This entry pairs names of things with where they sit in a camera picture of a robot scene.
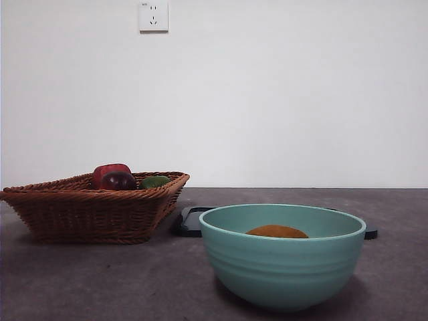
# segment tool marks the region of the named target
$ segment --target ceramic bowl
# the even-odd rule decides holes
[[[285,204],[218,207],[199,221],[220,281],[248,302],[280,311],[303,310],[337,294],[355,269],[366,229],[347,213]],[[300,229],[309,238],[245,234],[268,224]]]

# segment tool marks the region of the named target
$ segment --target dark gray table surface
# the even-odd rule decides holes
[[[201,238],[173,235],[197,205],[333,207],[376,225],[354,275],[334,298],[293,314],[248,304],[215,277]],[[428,320],[427,189],[185,188],[177,209],[138,245],[41,245],[1,210],[2,321]]]

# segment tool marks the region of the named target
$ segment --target white wall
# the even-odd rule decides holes
[[[2,187],[428,187],[428,1],[2,1]]]

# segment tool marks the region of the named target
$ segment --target wall socket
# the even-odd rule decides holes
[[[139,5],[140,33],[168,32],[168,2],[144,1]]]

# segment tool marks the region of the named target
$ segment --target bowl rim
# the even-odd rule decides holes
[[[334,212],[334,213],[341,214],[341,215],[347,216],[351,219],[358,221],[361,224],[361,228],[358,229],[357,231],[352,232],[352,233],[347,233],[347,234],[342,234],[342,235],[334,235],[334,236],[326,236],[326,237],[309,237],[307,239],[304,239],[304,238],[271,237],[271,236],[259,236],[259,235],[245,234],[245,233],[230,231],[227,229],[222,229],[220,227],[216,227],[214,225],[211,225],[211,224],[209,224],[203,220],[206,215],[208,215],[212,212],[223,210],[223,209],[228,209],[228,208],[233,208],[233,207],[253,207],[253,206],[266,206],[266,205],[267,206],[280,206],[280,207],[304,207],[304,208],[309,208],[309,209],[317,209],[317,210]],[[219,231],[221,233],[226,233],[226,234],[230,234],[230,235],[238,235],[241,237],[244,236],[244,237],[249,237],[252,239],[266,239],[266,240],[271,240],[271,241],[295,241],[295,242],[309,242],[309,241],[315,241],[315,240],[317,240],[317,241],[328,241],[328,240],[333,240],[333,239],[344,239],[344,238],[348,238],[348,237],[352,237],[352,236],[364,233],[366,231],[366,228],[367,228],[366,223],[362,219],[360,219],[357,216],[351,215],[349,213],[337,211],[334,209],[327,209],[325,207],[316,207],[316,206],[299,205],[299,204],[281,204],[281,203],[251,203],[251,204],[235,204],[235,205],[220,206],[220,207],[216,207],[214,209],[210,209],[210,210],[202,213],[199,216],[199,223],[201,225],[204,225],[207,228],[214,229],[215,231]]]

